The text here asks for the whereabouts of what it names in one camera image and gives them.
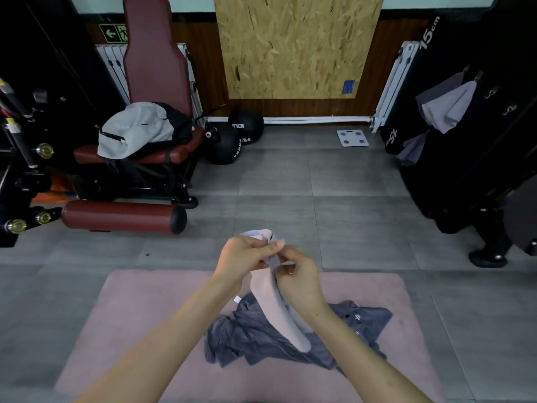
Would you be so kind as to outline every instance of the hanging towel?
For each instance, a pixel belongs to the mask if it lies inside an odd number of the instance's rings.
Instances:
[[[442,96],[421,105],[428,125],[440,133],[446,134],[454,128],[466,113],[474,96],[477,82],[475,80],[447,92]]]
[[[403,143],[404,148],[396,157],[401,162],[401,165],[414,165],[418,162],[430,130]]]
[[[462,85],[464,76],[464,72],[454,74],[451,78],[444,80],[442,83],[439,83],[416,96],[416,102],[418,103],[418,110],[420,111],[421,118],[425,120],[422,105],[458,88]]]
[[[242,236],[266,240],[267,243],[277,240],[276,235],[269,229],[250,230],[244,232]],[[275,269],[281,264],[280,258],[276,255],[263,261],[269,268],[251,272],[250,289],[270,324],[300,352],[308,352],[312,345],[304,334],[313,331],[278,289]]]

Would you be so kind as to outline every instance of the gray jacket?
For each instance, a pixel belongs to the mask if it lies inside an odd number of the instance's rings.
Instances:
[[[373,351],[386,359],[376,340],[392,317],[390,311],[385,308],[359,307],[352,301],[329,305]],[[256,298],[248,293],[231,317],[218,316],[205,333],[205,359],[225,367],[242,356],[249,365],[270,357],[312,363],[328,370],[336,368],[341,372],[323,341],[315,334],[305,335],[312,348],[309,352],[302,353],[270,325]]]

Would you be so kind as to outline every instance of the gray towel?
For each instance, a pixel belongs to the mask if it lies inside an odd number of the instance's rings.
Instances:
[[[461,121],[474,96],[477,82],[472,80],[461,85],[463,76],[463,72],[454,74],[416,96],[423,120],[442,134],[446,134]],[[403,143],[404,148],[397,155],[401,165],[414,165],[418,162],[430,130]]]
[[[330,304],[330,308],[366,345],[386,359],[376,340],[392,318],[389,310],[359,307],[352,301]],[[225,367],[242,356],[249,365],[265,358],[277,358],[312,363],[328,370],[336,368],[341,372],[323,341],[314,333],[305,336],[312,347],[308,352],[300,352],[270,325],[254,295],[248,293],[231,317],[220,315],[205,333],[205,360]]]
[[[477,82],[471,80],[442,96],[421,105],[428,125],[446,134],[466,113],[474,96]]]
[[[454,74],[451,78],[444,80],[442,83],[439,83],[438,85],[433,86],[416,96],[418,110],[420,111],[420,115],[423,120],[425,120],[425,116],[423,115],[423,108],[421,106],[429,101],[439,98],[447,92],[451,92],[452,90],[458,88],[460,85],[462,85],[464,76],[464,72]]]
[[[414,165],[418,162],[429,131],[430,129],[403,143],[404,148],[396,157],[401,162],[401,165]]]

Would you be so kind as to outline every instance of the blue sticker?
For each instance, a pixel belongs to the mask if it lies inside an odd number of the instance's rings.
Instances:
[[[352,94],[354,89],[354,80],[346,80],[343,82],[343,94]]]

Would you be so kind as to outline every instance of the pink mat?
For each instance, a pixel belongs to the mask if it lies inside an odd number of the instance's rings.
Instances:
[[[67,360],[55,389],[79,394],[135,345],[211,276],[209,271],[117,270],[109,275],[97,303]],[[394,316],[379,338],[381,350],[434,402],[444,403],[420,325],[403,280],[387,273],[321,273],[328,302],[354,300],[364,306],[386,307]],[[241,294],[248,291],[243,283]],[[230,301],[223,312],[236,308]],[[348,380],[336,370],[265,359],[248,366],[239,359],[222,369],[205,362],[199,342],[164,394],[164,399],[213,401],[356,402]]]

